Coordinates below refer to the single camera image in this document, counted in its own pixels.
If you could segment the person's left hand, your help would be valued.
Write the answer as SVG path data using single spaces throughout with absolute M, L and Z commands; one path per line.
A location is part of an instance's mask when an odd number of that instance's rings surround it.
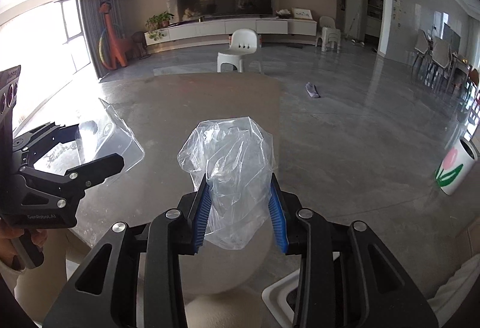
M 1 263 L 15 271 L 40 267 L 46 241 L 46 229 L 12 228 L 1 220 Z

